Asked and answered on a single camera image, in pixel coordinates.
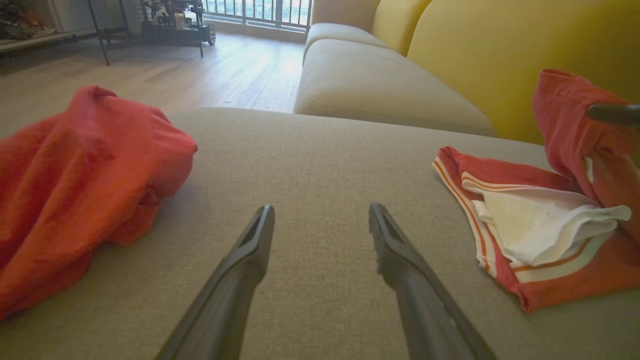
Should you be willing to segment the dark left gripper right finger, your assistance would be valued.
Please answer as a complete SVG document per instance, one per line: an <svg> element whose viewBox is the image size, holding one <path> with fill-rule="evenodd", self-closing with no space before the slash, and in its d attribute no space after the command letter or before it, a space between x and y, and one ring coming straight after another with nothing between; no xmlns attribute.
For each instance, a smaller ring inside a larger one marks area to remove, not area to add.
<svg viewBox="0 0 640 360"><path fill-rule="evenodd" d="M497 360L390 212L371 203L377 272L394 291L411 360Z"/></svg>

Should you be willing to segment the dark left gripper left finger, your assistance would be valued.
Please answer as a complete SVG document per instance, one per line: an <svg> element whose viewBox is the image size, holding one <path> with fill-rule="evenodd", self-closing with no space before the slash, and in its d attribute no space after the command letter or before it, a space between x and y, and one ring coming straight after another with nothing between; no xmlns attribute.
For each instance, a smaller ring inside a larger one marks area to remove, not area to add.
<svg viewBox="0 0 640 360"><path fill-rule="evenodd" d="M274 207L259 207L156 360L239 360L253 297L268 269L274 227Z"/></svg>

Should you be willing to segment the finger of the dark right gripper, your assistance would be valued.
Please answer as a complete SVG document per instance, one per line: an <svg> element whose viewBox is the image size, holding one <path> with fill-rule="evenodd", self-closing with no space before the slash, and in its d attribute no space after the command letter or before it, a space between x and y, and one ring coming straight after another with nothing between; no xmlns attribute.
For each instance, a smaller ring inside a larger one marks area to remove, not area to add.
<svg viewBox="0 0 640 360"><path fill-rule="evenodd" d="M594 104L587 115L596 121L640 129L640 104Z"/></svg>

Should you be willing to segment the red Bulls 23 shorts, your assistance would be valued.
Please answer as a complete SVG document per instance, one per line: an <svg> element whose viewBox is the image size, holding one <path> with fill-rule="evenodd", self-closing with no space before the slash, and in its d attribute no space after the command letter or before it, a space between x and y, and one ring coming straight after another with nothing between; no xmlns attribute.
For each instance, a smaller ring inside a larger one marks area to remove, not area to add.
<svg viewBox="0 0 640 360"><path fill-rule="evenodd" d="M197 151L157 107L97 85L0 139L0 322L73 287L101 244L141 239Z"/></svg>

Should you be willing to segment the large yellow sofa back cushion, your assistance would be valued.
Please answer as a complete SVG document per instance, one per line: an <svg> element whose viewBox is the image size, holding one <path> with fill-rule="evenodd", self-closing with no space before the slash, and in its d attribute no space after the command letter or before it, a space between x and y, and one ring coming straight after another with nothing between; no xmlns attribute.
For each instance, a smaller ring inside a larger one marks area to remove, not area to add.
<svg viewBox="0 0 640 360"><path fill-rule="evenodd" d="M541 145L532 99L543 69L640 104L640 0L433 0L407 56L499 137Z"/></svg>

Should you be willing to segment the small yellow sofa back cushion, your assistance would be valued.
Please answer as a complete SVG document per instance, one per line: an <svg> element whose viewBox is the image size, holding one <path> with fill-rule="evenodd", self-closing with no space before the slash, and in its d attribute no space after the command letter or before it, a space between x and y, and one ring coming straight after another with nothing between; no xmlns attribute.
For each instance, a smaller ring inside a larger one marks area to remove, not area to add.
<svg viewBox="0 0 640 360"><path fill-rule="evenodd" d="M388 49L407 56L418 21L432 0L380 0L370 33Z"/></svg>

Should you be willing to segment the black wheeled cart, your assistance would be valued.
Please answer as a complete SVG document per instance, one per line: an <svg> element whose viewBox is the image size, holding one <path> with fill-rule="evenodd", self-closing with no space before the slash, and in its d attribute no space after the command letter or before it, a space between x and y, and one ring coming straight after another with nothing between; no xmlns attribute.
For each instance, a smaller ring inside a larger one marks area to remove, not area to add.
<svg viewBox="0 0 640 360"><path fill-rule="evenodd" d="M202 0L138 0L142 10L141 34L149 43L202 48L214 46L217 32L204 22Z"/></svg>

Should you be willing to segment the small grey sofa seat cushion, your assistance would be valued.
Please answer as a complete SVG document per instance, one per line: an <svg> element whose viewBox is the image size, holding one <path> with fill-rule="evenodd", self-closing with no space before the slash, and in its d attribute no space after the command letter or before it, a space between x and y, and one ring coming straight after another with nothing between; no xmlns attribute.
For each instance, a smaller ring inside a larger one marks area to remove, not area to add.
<svg viewBox="0 0 640 360"><path fill-rule="evenodd" d="M388 49L380 39L361 28L342 23L314 23L311 25L307 34L305 49L302 55L302 63L306 61L306 56L310 47L320 40L347 41L350 43L366 44Z"/></svg>

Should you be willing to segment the window railing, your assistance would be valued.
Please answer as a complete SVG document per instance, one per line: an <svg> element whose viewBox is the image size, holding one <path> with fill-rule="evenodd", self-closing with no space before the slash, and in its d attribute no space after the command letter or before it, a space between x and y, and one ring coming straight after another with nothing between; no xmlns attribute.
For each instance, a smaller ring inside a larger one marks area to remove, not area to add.
<svg viewBox="0 0 640 360"><path fill-rule="evenodd" d="M205 19L306 33L314 0L202 0Z"/></svg>

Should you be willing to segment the beige sofa back cushion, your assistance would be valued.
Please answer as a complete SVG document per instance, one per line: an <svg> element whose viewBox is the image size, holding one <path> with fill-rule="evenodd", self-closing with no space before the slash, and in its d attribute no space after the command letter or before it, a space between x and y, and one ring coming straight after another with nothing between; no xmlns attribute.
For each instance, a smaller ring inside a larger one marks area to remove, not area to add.
<svg viewBox="0 0 640 360"><path fill-rule="evenodd" d="M312 0L312 25L334 23L370 32L381 0Z"/></svg>

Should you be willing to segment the white cabinet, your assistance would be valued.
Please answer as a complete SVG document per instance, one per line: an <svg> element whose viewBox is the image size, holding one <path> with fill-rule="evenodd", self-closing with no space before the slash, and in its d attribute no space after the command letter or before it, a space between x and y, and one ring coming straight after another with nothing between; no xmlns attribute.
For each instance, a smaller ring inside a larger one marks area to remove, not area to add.
<svg viewBox="0 0 640 360"><path fill-rule="evenodd" d="M46 0L55 29L70 33L94 28L118 28L122 25L110 13L108 0Z"/></svg>

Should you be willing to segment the dark green plant decoration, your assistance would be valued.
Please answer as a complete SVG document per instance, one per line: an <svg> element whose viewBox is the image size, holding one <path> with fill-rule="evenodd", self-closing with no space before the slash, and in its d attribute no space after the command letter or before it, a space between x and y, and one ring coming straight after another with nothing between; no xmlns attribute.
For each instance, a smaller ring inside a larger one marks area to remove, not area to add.
<svg viewBox="0 0 640 360"><path fill-rule="evenodd" d="M57 30L39 12L47 0L0 0L0 41L26 41Z"/></svg>

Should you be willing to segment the black metal frame table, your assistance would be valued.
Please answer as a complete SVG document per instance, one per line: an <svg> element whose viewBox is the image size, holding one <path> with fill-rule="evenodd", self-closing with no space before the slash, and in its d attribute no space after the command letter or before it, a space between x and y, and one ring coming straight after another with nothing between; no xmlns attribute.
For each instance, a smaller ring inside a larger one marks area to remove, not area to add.
<svg viewBox="0 0 640 360"><path fill-rule="evenodd" d="M123 27L101 29L98 27L98 23L94 18L94 33L92 34L83 34L80 36L69 34L61 35L59 38L44 36L42 38L28 40L25 44L15 44L14 47L0 49L0 73L7 73L17 68L25 68L27 63L37 62L37 55L41 51L72 43L77 44L79 41L89 39L97 39L106 65L110 64L108 53L112 51L151 46L178 47L151 43L143 38L142 31L140 33L133 33L127 20L124 0L118 0L118 5L124 25ZM203 45L202 48L199 48L199 54L201 56L204 55Z"/></svg>

